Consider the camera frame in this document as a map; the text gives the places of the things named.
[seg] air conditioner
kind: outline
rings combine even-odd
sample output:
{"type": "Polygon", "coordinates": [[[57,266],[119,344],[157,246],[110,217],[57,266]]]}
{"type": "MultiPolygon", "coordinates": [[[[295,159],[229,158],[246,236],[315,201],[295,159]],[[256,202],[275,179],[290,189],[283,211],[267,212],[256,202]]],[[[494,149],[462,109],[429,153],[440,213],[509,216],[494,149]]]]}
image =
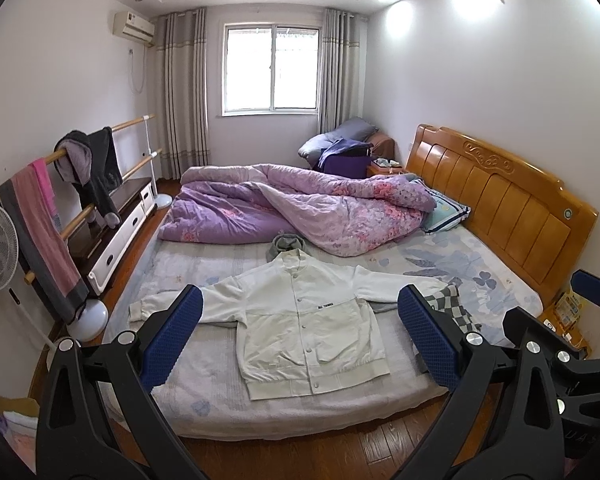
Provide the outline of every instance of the air conditioner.
{"type": "Polygon", "coordinates": [[[113,19],[113,34],[120,38],[151,45],[154,42],[155,25],[131,12],[118,12],[113,19]]]}

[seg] white drawer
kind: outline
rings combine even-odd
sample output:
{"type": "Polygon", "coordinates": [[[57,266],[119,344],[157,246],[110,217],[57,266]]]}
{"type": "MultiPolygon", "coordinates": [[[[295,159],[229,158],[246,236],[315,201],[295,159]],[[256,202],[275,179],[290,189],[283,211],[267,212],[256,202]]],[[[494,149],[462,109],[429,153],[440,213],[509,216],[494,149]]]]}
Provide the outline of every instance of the white drawer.
{"type": "Polygon", "coordinates": [[[140,192],[140,200],[142,201],[142,209],[144,214],[148,215],[154,208],[154,192],[151,189],[151,184],[147,184],[146,187],[140,192]]]}
{"type": "Polygon", "coordinates": [[[91,269],[88,274],[89,283],[91,283],[91,286],[97,295],[103,293],[107,283],[109,283],[113,271],[116,270],[120,259],[125,254],[126,248],[129,247],[129,244],[134,239],[138,229],[146,219],[142,204],[143,202],[140,202],[131,215],[129,215],[125,222],[118,228],[118,232],[116,232],[115,236],[107,246],[107,250],[98,258],[93,269],[91,269]]]}

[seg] mattress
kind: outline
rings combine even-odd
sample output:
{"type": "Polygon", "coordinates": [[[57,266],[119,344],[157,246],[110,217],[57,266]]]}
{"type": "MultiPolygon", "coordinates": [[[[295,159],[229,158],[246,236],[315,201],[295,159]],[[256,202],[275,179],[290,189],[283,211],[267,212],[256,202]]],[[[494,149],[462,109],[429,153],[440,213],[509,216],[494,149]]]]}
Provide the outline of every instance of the mattress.
{"type": "MultiPolygon", "coordinates": [[[[268,247],[185,244],[154,237],[111,315],[104,341],[139,328],[128,320],[133,301],[187,283],[205,286],[241,274],[266,263],[268,247]]],[[[542,311],[538,295],[462,226],[433,235],[417,231],[353,258],[332,256],[311,245],[307,252],[329,263],[455,283],[461,303],[492,344],[507,342],[502,319],[509,308],[519,305],[534,316],[542,311]]],[[[413,344],[397,311],[376,317],[391,373],[359,386],[317,396],[252,401],[238,370],[235,329],[198,325],[169,379],[154,388],[152,396],[180,436],[276,440],[386,418],[443,394],[446,390],[429,374],[418,371],[413,344]]],[[[103,385],[103,394],[112,418],[124,425],[109,384],[103,385]]]]}

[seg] wooden floor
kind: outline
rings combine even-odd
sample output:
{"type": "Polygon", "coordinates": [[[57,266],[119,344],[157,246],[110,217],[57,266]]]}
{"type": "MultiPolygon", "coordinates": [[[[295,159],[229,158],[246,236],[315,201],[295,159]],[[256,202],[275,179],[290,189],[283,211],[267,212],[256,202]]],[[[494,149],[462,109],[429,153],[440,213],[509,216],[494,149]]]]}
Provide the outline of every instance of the wooden floor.
{"type": "MultiPolygon", "coordinates": [[[[177,181],[159,182],[158,189],[174,196],[180,189],[180,184],[177,181]]],[[[110,311],[120,298],[166,211],[158,211],[151,216],[127,250],[112,280],[112,286],[102,298],[110,311]]],[[[46,370],[38,370],[38,386],[34,387],[32,384],[32,391],[38,394],[42,392],[45,372],[46,370]]],[[[491,389],[456,462],[467,460],[478,449],[493,413],[496,397],[497,389],[491,389]]],[[[198,466],[212,480],[388,479],[435,421],[445,398],[443,396],[430,400],[414,410],[397,413],[389,419],[359,424],[341,431],[280,441],[219,442],[184,438],[183,442],[198,466]]],[[[122,451],[128,457],[145,463],[132,435],[114,421],[111,423],[122,451]]]]}

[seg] comforter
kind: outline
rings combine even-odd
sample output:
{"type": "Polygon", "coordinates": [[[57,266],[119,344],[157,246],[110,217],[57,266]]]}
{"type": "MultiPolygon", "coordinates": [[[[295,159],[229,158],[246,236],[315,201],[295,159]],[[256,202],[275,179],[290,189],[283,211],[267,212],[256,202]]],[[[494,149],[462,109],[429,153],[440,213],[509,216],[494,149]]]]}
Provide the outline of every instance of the comforter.
{"type": "Polygon", "coordinates": [[[355,180],[258,164],[189,168],[158,236],[176,242],[270,242],[301,234],[336,256],[357,256],[416,230],[435,200],[404,175],[355,180]]]}

